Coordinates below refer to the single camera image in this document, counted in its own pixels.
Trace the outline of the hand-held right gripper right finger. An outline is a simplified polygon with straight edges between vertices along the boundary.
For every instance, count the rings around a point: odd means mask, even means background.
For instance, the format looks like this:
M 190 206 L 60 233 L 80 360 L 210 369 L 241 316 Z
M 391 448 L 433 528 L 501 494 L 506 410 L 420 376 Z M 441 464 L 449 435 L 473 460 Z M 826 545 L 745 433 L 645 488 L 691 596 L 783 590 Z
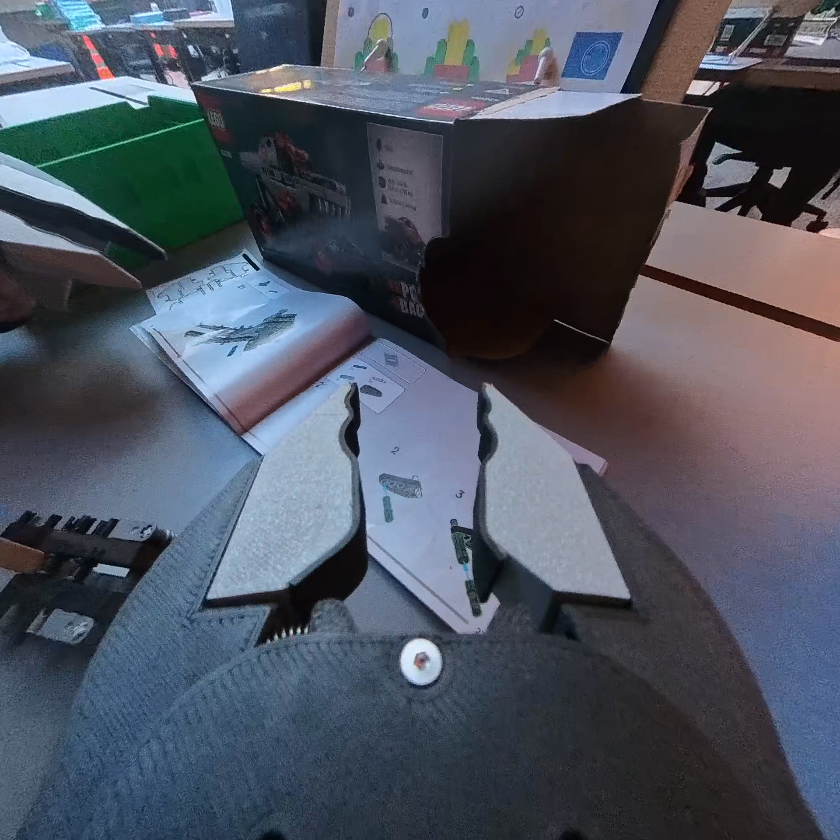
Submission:
M 477 400 L 476 597 L 522 606 L 540 632 L 561 606 L 628 609 L 632 594 L 574 458 L 494 385 Z

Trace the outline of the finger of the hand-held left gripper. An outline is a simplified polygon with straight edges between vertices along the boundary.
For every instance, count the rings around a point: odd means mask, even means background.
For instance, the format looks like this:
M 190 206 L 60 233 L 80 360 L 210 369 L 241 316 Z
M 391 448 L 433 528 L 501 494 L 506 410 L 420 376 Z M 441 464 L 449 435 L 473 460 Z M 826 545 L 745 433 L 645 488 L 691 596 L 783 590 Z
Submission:
M 1 311 L 62 309 L 79 281 L 141 290 L 141 283 L 100 251 L 1 212 Z
M 8 154 L 1 155 L 1 209 L 32 228 L 103 254 L 119 247 L 144 259 L 166 259 L 162 247 L 71 186 Z

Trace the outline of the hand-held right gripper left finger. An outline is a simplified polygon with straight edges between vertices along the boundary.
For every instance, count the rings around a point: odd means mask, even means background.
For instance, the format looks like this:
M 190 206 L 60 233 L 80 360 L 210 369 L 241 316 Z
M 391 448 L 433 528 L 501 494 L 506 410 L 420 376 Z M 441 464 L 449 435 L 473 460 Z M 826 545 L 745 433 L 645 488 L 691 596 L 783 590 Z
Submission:
M 358 386 L 343 384 L 259 463 L 205 601 L 313 608 L 368 567 Z

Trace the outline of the white lego instruction booklet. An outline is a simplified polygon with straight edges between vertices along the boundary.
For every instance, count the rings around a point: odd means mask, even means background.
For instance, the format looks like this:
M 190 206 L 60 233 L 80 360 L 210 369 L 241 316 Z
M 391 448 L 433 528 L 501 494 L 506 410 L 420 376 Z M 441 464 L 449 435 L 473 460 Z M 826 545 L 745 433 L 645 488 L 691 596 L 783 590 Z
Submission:
M 349 299 L 293 286 L 247 251 L 147 296 L 154 315 L 131 332 L 260 455 L 357 385 L 370 555 L 456 632 L 487 630 L 497 601 L 476 597 L 468 536 L 477 394 L 373 338 Z

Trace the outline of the black lego technic assembly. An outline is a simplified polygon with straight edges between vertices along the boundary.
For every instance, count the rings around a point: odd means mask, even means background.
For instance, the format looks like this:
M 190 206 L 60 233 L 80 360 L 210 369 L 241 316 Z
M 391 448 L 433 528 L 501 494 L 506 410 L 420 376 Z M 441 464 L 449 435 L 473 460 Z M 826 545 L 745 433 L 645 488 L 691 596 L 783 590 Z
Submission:
M 173 537 L 126 518 L 3 515 L 2 633 L 66 646 L 98 640 Z

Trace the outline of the dark torn lego box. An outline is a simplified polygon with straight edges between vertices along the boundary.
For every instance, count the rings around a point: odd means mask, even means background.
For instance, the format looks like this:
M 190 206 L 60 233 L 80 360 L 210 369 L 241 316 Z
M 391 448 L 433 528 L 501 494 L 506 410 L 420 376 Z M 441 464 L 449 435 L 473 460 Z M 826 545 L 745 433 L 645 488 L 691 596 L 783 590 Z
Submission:
M 284 65 L 194 95 L 261 255 L 449 355 L 597 355 L 708 110 Z

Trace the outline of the green cardboard box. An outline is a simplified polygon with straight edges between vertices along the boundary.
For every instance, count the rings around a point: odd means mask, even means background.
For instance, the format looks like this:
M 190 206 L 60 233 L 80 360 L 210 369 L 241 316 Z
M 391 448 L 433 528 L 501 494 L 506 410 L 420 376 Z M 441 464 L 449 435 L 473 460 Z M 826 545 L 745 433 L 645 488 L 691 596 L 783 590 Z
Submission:
M 1 152 L 168 251 L 244 218 L 189 89 L 118 77 L 12 93 L 1 118 Z

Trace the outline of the dark background counter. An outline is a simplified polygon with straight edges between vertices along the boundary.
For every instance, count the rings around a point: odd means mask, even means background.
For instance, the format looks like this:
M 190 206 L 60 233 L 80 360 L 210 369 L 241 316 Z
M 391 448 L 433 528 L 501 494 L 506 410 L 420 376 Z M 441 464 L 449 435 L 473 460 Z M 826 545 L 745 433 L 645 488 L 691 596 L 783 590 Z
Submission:
M 69 32 L 83 78 L 133 77 L 189 88 L 242 70 L 232 19 L 181 19 L 160 24 L 114 24 Z

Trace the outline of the dark panel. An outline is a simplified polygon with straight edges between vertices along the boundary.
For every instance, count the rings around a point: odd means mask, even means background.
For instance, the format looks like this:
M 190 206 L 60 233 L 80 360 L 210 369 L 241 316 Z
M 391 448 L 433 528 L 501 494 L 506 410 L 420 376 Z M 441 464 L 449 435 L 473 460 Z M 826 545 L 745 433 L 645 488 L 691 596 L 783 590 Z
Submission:
M 241 70 L 320 66 L 327 5 L 326 1 L 233 1 Z

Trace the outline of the colourful brick picture board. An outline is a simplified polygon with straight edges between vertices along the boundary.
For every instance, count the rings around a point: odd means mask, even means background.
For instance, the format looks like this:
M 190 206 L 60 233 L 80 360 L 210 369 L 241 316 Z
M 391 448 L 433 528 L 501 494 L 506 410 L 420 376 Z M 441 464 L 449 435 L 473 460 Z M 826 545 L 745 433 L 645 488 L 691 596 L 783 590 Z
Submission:
M 559 85 L 573 91 L 640 91 L 678 2 L 328 2 L 325 67 L 359 70 L 376 43 L 392 71 L 433 80 L 533 82 L 551 48 Z

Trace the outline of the wooden background table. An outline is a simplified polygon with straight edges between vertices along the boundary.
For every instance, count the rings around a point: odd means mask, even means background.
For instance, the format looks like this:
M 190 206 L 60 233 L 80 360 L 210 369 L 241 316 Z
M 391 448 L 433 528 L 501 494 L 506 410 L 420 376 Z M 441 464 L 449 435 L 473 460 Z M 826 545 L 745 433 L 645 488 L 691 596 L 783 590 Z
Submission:
M 738 81 L 764 88 L 838 92 L 839 41 L 830 38 L 821 45 L 794 45 L 776 59 L 706 58 L 689 84 L 688 93 L 707 96 L 714 84 Z

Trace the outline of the wooden post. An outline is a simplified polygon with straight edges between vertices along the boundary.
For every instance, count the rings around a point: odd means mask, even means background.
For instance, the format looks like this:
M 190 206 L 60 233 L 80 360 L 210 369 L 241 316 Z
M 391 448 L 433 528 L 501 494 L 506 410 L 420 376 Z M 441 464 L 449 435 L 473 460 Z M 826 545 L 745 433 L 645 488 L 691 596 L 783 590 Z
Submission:
M 682 102 L 730 1 L 680 1 L 641 87 L 644 99 Z

